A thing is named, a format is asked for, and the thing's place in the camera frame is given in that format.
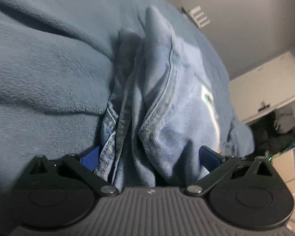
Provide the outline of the light blue denim jacket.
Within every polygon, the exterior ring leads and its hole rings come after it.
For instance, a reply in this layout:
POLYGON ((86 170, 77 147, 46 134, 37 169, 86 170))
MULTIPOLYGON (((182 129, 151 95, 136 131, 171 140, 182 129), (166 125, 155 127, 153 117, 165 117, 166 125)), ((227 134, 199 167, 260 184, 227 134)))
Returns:
POLYGON ((231 104, 228 73, 204 36, 188 43, 149 7, 144 35, 122 29, 119 40, 97 176, 119 190, 185 188, 208 173, 200 147, 237 157, 254 151, 231 104))

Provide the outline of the blue fleece bed blanket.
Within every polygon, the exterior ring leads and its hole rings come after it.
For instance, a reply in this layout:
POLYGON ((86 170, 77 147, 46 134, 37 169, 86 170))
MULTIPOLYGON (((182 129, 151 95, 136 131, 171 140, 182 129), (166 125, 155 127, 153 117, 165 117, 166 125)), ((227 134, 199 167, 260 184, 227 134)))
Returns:
POLYGON ((34 155, 101 146, 119 33, 143 36, 149 7, 188 43, 204 36, 165 0, 0 0, 0 189, 34 155))

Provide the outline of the white wardrobe cabinet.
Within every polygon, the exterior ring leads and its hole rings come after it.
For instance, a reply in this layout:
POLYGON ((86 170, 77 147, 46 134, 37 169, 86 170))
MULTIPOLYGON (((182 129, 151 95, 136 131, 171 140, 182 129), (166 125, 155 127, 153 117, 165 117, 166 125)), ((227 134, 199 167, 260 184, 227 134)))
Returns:
POLYGON ((280 56, 230 81, 230 99, 248 124, 295 101, 295 53, 280 56))

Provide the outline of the dark clothes pile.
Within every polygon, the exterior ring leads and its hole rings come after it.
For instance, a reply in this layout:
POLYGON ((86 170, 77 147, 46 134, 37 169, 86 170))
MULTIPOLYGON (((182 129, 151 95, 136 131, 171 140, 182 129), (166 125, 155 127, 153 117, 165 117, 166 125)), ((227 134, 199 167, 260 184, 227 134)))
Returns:
POLYGON ((295 143, 295 114, 290 107, 276 109, 250 125, 257 156, 271 157, 285 151, 295 143))

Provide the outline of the white wifi router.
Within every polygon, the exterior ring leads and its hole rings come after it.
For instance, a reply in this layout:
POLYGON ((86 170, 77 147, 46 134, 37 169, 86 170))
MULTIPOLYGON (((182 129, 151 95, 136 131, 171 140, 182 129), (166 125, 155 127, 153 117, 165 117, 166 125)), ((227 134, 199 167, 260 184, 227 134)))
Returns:
POLYGON ((205 14, 205 12, 201 9, 199 5, 189 11, 187 11, 184 7, 181 7, 181 12, 199 29, 202 29, 210 24, 208 16, 205 14))

